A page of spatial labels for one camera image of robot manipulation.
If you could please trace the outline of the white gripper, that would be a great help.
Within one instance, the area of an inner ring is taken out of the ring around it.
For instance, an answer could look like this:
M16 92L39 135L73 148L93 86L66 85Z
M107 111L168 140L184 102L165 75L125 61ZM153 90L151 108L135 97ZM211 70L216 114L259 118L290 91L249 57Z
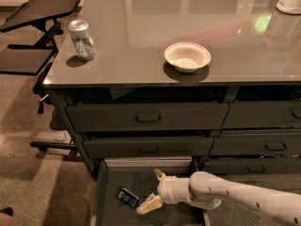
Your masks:
M179 202L189 203L191 201L188 178L166 176L159 169L154 169L154 172L159 181L157 187L158 195L151 193L149 197L137 207L137 214L148 214L149 212L160 208L163 203L177 204Z

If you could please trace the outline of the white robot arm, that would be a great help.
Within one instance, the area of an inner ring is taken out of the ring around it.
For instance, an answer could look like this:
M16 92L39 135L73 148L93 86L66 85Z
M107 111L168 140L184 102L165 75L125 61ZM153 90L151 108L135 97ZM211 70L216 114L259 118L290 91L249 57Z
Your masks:
M235 202L286 226L301 224L301 196L270 188L228 181L209 172L197 171L189 178L167 176L155 169L159 185L136 212L145 215L163 204L186 203L205 210L216 209L222 200Z

